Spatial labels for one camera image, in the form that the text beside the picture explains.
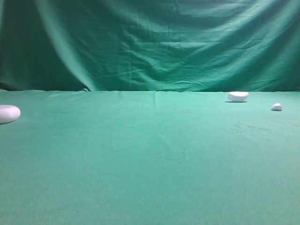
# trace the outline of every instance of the green tablecloth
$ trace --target green tablecloth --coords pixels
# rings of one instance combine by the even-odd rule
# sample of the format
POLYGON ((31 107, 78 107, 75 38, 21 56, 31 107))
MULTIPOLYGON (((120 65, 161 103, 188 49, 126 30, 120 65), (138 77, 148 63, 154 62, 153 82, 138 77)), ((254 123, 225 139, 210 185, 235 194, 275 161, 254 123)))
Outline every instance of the green tablecloth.
POLYGON ((225 97, 0 92, 0 224, 299 225, 300 93, 225 97))

